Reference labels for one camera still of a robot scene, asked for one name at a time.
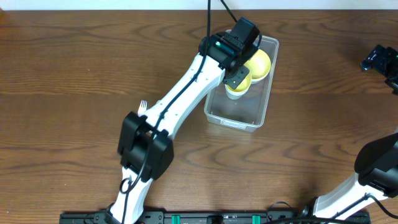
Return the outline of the yellow plastic cup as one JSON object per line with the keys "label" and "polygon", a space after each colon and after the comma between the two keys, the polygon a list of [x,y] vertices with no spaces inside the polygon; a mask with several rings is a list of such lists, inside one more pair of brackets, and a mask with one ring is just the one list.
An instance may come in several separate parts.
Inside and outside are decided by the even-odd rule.
{"label": "yellow plastic cup", "polygon": [[247,74],[244,80],[236,87],[236,89],[231,88],[229,85],[226,85],[226,88],[233,92],[242,92],[246,91],[251,86],[251,82],[252,76]]}

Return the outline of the white plastic cup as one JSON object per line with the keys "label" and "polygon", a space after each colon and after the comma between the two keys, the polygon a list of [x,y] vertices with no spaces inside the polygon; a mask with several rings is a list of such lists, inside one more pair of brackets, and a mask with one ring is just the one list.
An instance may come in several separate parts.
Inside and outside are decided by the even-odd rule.
{"label": "white plastic cup", "polygon": [[226,96],[231,99],[231,100],[238,100],[240,97],[242,97],[248,90],[250,86],[247,86],[244,90],[242,91],[237,91],[232,89],[229,85],[225,84],[225,92]]}

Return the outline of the yellow plastic bowl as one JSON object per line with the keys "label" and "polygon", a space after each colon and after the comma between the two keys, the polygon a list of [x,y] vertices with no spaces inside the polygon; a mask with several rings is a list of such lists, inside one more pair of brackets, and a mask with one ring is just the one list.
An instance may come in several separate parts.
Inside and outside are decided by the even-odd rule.
{"label": "yellow plastic bowl", "polygon": [[259,49],[244,66],[249,69],[252,80],[261,80],[271,69],[271,59],[263,50]]}

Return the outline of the clear plastic storage container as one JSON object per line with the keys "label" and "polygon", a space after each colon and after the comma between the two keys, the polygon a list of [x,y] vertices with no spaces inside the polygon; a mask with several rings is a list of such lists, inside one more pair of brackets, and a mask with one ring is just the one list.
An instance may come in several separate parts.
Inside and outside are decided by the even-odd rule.
{"label": "clear plastic storage container", "polygon": [[271,59],[271,69],[265,79],[251,84],[238,100],[226,96],[224,83],[219,84],[206,96],[204,112],[211,123],[253,132],[264,124],[270,98],[279,41],[263,36],[259,48]]}

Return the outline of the white plastic fork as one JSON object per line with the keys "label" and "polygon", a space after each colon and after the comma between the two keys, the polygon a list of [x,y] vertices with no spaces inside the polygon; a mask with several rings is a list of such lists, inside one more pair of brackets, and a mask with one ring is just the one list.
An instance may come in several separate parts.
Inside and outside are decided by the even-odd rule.
{"label": "white plastic fork", "polygon": [[137,110],[137,115],[142,116],[147,110],[148,101],[142,100]]}

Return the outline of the white plastic bowl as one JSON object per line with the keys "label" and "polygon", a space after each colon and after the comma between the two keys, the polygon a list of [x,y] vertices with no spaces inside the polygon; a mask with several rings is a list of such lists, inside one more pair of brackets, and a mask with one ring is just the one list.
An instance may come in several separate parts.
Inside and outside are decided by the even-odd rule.
{"label": "white plastic bowl", "polygon": [[262,76],[260,78],[252,78],[251,84],[253,85],[253,84],[256,84],[256,83],[260,82],[261,80],[265,79],[266,76],[267,75],[264,75],[264,76]]}

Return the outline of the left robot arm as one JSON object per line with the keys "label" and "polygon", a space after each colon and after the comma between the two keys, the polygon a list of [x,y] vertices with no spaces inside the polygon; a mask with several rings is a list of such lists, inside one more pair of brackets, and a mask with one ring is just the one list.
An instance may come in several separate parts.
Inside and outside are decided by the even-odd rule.
{"label": "left robot arm", "polygon": [[173,139],[187,116],[220,83],[231,88],[248,75],[245,63],[258,51],[259,29],[240,18],[229,32],[207,35],[184,76],[153,107],[123,120],[118,143],[122,181],[108,223],[135,223],[144,211],[151,183],[174,158]]}

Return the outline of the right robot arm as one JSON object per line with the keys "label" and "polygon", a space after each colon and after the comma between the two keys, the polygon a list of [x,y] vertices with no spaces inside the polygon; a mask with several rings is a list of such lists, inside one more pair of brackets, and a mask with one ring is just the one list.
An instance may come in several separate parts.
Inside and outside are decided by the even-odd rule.
{"label": "right robot arm", "polygon": [[[377,45],[361,63],[374,69],[397,94],[397,50]],[[315,199],[308,214],[346,220],[369,204],[397,196],[397,133],[367,143],[354,163],[354,173],[337,188]]]}

